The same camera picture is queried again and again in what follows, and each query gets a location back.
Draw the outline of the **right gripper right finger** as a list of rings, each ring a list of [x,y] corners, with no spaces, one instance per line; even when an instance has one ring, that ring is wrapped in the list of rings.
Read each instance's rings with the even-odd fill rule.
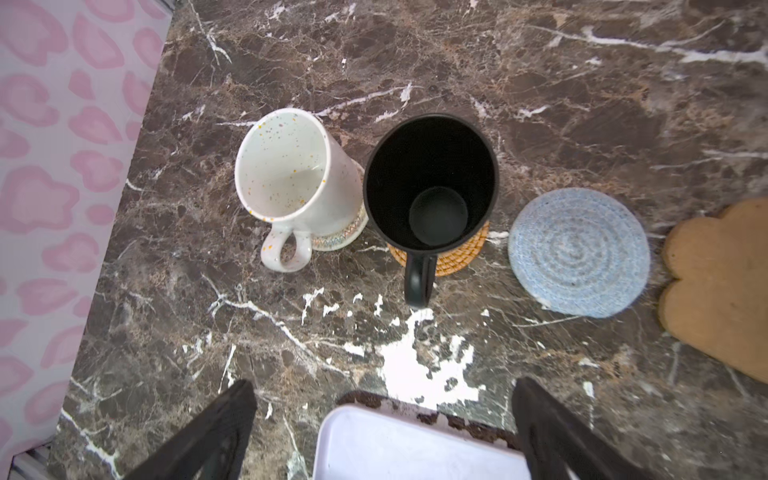
[[[533,479],[650,479],[530,377],[511,399],[517,438]]]

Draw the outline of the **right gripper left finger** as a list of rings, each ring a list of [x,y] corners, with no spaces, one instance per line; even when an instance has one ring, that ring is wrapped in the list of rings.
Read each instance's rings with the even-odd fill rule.
[[[238,380],[128,479],[238,479],[257,410],[254,388]]]

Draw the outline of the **blue grey woven coaster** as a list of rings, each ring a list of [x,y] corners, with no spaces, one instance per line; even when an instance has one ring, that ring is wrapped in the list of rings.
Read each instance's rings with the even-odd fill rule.
[[[543,307],[592,318],[631,306],[651,266],[635,215],[586,188],[558,189],[529,202],[510,229],[508,256],[517,280]]]

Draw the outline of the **cork flower shaped coaster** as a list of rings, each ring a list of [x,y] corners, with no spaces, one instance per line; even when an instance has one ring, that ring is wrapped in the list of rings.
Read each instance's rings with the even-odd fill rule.
[[[674,277],[658,306],[664,329],[765,383],[767,199],[681,222],[668,234],[662,258]]]

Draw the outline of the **orange rattan round coaster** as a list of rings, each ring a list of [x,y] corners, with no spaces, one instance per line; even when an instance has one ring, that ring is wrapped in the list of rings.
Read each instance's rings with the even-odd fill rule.
[[[452,251],[441,253],[438,256],[436,276],[447,276],[467,267],[481,252],[487,240],[489,228],[490,222],[486,222],[484,226],[463,245]]]

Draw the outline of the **white woven round coaster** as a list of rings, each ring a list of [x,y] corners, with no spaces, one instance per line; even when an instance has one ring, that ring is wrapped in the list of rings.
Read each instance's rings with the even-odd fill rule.
[[[325,236],[314,236],[312,248],[314,251],[329,252],[340,250],[355,241],[368,223],[365,203],[362,202],[355,219],[343,229]]]

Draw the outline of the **white speckled mug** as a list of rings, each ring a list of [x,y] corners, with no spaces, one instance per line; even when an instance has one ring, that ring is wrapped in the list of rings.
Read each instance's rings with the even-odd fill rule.
[[[349,225],[363,201],[363,166],[313,114],[276,110],[257,121],[239,148],[234,183],[242,205],[271,224],[261,247],[269,269],[303,269],[314,236]]]

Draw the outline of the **black mug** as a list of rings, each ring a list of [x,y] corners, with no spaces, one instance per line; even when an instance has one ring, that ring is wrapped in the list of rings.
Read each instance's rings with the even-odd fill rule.
[[[427,307],[439,255],[480,231],[498,190],[493,148],[459,117],[416,116],[378,142],[364,176],[364,203],[384,240],[406,255],[403,290],[409,306]]]

